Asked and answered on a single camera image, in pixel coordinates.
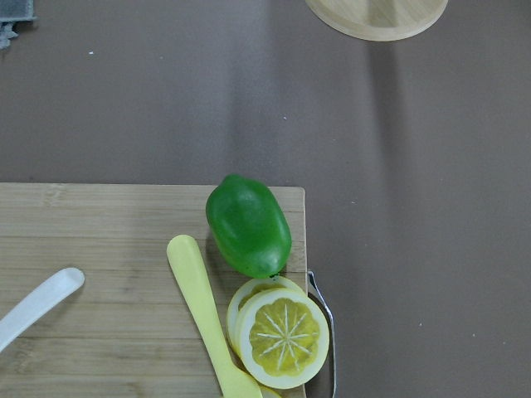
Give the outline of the yellow plastic spoon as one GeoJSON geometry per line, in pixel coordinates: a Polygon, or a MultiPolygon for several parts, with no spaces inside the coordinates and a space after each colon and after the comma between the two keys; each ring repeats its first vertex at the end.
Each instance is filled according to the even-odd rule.
{"type": "Polygon", "coordinates": [[[178,235],[167,246],[167,257],[192,318],[203,340],[224,397],[261,397],[258,383],[232,360],[198,243],[178,235]]]}

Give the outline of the green toy pepper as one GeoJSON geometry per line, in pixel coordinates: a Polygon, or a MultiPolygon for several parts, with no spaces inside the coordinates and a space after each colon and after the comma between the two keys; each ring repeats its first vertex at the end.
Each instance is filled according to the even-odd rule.
{"type": "Polygon", "coordinates": [[[285,267],[292,245],[290,228],[263,183],[226,176],[208,197],[206,216],[222,257],[236,271],[266,279],[285,267]]]}

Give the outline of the back lemon slice toy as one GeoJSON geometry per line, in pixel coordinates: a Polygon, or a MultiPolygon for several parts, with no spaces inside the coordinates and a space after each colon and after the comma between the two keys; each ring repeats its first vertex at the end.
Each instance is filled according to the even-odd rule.
{"type": "Polygon", "coordinates": [[[283,288],[292,289],[305,295],[304,290],[299,285],[280,275],[268,279],[250,279],[234,293],[227,309],[227,334],[229,343],[237,355],[240,354],[240,350],[236,338],[236,319],[243,305],[263,290],[283,288]]]}

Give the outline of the lemon slice toy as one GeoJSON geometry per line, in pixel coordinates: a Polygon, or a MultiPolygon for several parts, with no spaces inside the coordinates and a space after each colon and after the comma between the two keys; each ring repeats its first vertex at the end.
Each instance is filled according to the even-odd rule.
{"type": "Polygon", "coordinates": [[[258,382],[289,390],[322,368],[329,350],[329,326],[307,296],[287,288],[267,289],[242,306],[232,342],[258,382]]]}
{"type": "Polygon", "coordinates": [[[268,279],[250,279],[234,293],[227,309],[227,334],[229,343],[237,355],[240,354],[240,350],[236,338],[236,319],[243,305],[263,290],[283,288],[292,289],[305,295],[304,290],[299,285],[280,275],[268,279]]]}

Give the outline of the front lemon slice toy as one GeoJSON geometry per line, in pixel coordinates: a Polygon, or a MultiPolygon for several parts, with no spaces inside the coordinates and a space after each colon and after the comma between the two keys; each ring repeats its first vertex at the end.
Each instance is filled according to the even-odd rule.
{"type": "Polygon", "coordinates": [[[258,382],[289,390],[322,368],[329,350],[329,326],[307,296],[287,288],[267,289],[242,306],[232,342],[258,382]]]}

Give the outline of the wooden cutting board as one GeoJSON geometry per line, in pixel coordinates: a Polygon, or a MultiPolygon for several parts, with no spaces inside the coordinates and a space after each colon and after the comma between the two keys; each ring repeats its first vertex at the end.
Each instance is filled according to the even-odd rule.
{"type": "Polygon", "coordinates": [[[4,397],[218,397],[212,364],[169,267],[194,237],[224,315],[245,277],[219,255],[205,217],[211,186],[1,186],[1,310],[66,267],[81,289],[1,355],[4,397]]]}

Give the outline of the round wooden stand base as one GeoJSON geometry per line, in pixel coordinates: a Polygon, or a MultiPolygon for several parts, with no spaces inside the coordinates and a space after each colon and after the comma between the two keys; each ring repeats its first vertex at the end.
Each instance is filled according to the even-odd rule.
{"type": "Polygon", "coordinates": [[[309,0],[310,10],[345,35],[398,41],[424,32],[442,16],[447,0],[309,0]]]}

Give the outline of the grey metal fixture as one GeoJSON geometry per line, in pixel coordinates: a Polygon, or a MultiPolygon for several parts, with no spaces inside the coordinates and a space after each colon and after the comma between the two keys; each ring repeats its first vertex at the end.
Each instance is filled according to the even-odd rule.
{"type": "Polygon", "coordinates": [[[15,26],[19,22],[32,22],[36,16],[33,0],[1,0],[0,5],[1,50],[6,50],[19,36],[15,26]]]}

